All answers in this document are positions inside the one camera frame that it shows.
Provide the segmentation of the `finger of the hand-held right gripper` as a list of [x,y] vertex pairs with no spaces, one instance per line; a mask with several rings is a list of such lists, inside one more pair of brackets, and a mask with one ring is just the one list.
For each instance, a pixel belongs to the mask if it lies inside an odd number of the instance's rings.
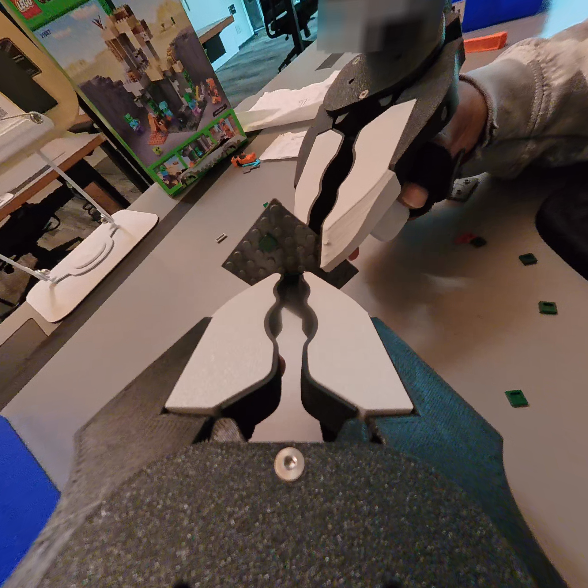
[[316,136],[295,188],[295,216],[313,230],[331,230],[344,180],[344,135],[329,129]]
[[322,225],[324,271],[346,260],[368,235],[391,241],[407,223],[409,209],[398,202],[401,186],[389,166],[409,118],[409,101],[393,105],[357,134],[353,165]]

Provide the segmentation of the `crumpled white paper bag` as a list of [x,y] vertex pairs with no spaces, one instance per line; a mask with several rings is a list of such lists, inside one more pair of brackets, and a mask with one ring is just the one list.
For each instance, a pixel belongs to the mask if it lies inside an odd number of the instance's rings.
[[238,114],[243,129],[252,132],[313,120],[333,81],[330,77],[302,89],[265,92],[250,109]]

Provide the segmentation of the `lego set box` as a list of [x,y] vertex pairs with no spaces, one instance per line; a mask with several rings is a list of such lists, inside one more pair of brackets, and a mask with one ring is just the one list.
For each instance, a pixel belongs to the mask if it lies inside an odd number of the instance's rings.
[[234,10],[203,1],[2,1],[77,94],[169,195],[247,137],[213,64]]

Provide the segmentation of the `wooden desk black legs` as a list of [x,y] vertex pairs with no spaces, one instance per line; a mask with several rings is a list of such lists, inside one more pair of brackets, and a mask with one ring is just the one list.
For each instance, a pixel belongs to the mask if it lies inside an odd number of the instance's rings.
[[[41,150],[40,154],[35,152],[30,156],[18,161],[10,168],[1,169],[1,196],[10,193],[12,198],[1,203],[1,224],[4,220],[20,208],[24,203],[30,201],[34,196],[39,194],[52,181],[57,178],[71,178],[70,170],[79,161],[92,154],[94,150],[107,141],[102,133],[98,134],[68,134],[63,138],[57,138],[47,143]],[[84,188],[76,184],[75,190],[80,189],[83,197],[88,197],[90,204],[100,213],[104,213],[109,220],[114,220],[115,224],[123,226],[122,220],[116,220],[116,214],[125,220],[125,226],[128,224],[126,215],[130,215],[135,223],[150,224],[148,232],[158,223],[158,217],[152,213],[131,212],[122,213],[122,204],[115,203],[114,195],[107,194],[106,188],[99,187],[95,180],[89,184],[89,188]]]

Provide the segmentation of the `orange lego piece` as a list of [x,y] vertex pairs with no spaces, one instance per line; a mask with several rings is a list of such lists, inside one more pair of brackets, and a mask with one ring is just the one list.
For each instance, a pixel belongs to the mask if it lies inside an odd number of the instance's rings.
[[503,49],[508,40],[508,33],[500,31],[489,35],[464,39],[465,53],[474,54]]

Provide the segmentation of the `flat white paper bag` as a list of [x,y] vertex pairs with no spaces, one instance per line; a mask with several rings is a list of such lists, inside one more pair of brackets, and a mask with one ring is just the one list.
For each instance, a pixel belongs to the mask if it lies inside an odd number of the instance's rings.
[[280,134],[259,156],[260,161],[297,159],[307,131]]

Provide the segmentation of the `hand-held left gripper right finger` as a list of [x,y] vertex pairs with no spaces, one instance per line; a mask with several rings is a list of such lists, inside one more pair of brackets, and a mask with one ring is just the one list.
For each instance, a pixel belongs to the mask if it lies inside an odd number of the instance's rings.
[[301,398],[314,418],[408,415],[414,405],[368,312],[355,300],[306,272]]

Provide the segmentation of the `grey lego baseplate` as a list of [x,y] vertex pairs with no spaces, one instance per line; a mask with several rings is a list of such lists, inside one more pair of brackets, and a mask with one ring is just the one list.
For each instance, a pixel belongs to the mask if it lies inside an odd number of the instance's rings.
[[[271,254],[265,254],[258,248],[260,238],[267,233],[279,243]],[[341,289],[358,274],[358,269],[347,260],[331,271],[321,269],[318,234],[277,199],[269,202],[222,266],[249,285],[255,285],[275,273],[311,272]]]

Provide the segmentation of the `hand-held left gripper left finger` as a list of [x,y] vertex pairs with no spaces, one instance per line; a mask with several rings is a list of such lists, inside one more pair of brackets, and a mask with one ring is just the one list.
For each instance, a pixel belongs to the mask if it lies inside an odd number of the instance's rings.
[[270,382],[277,373],[278,351],[269,316],[281,278],[269,275],[213,314],[165,402],[169,413],[219,416]]

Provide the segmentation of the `black wrist rest pad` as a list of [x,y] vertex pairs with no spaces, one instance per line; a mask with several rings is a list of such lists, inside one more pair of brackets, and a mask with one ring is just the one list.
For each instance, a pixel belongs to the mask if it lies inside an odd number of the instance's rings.
[[587,186],[571,185],[540,205],[535,227],[540,238],[570,268],[587,279]]

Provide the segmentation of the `white stand base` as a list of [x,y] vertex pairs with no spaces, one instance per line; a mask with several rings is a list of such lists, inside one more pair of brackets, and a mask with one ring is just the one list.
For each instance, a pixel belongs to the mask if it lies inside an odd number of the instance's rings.
[[38,280],[26,301],[48,322],[67,317],[155,227],[158,216],[109,213],[41,150],[65,135],[78,114],[77,94],[63,72],[11,19],[1,15],[1,39],[16,43],[38,68],[32,77],[1,51],[1,172],[36,155],[100,214],[101,224],[53,269],[30,269],[4,254],[1,261]]

